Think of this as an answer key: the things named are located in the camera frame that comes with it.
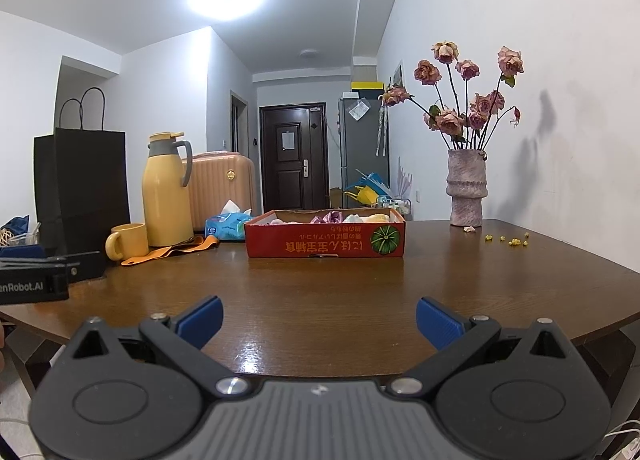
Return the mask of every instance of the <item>wooden table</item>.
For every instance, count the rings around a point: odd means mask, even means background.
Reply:
[[[204,348],[229,368],[267,376],[386,376],[433,353],[415,327],[415,306],[433,296],[465,316],[503,326],[555,319],[576,344],[640,316],[640,274],[540,234],[487,220],[463,233],[446,221],[408,222],[404,258],[251,259],[242,244],[113,267],[70,288],[70,299],[4,306],[19,327],[65,343],[84,319],[133,326],[220,296],[225,322]],[[485,234],[494,240],[486,242]]]

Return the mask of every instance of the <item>refrigerator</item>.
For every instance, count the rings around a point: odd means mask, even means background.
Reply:
[[[380,136],[380,152],[376,156],[378,144],[378,126],[380,116],[380,100],[367,99],[370,109],[359,120],[349,112],[357,104],[358,99],[340,99],[340,162],[342,166],[342,191],[357,182],[362,176],[375,172],[389,185],[389,150],[388,134],[386,151],[383,151],[384,133]],[[342,195],[343,208],[356,208],[361,205],[355,200]]]

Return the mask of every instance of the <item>pumpkin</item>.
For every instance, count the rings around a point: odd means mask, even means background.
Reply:
[[[371,235],[371,248],[378,254],[391,254],[400,244],[400,231],[393,225],[382,225]]]

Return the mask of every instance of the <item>yellow thermos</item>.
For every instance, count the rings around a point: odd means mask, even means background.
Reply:
[[[142,202],[149,246],[167,247],[193,238],[187,184],[193,153],[184,133],[155,133],[149,137],[149,158],[142,176]],[[186,169],[178,147],[187,151]]]

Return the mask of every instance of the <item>blue tissue pack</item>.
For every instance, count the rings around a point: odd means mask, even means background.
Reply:
[[[215,236],[221,242],[244,242],[244,223],[251,218],[244,213],[212,216],[204,225],[204,235]]]

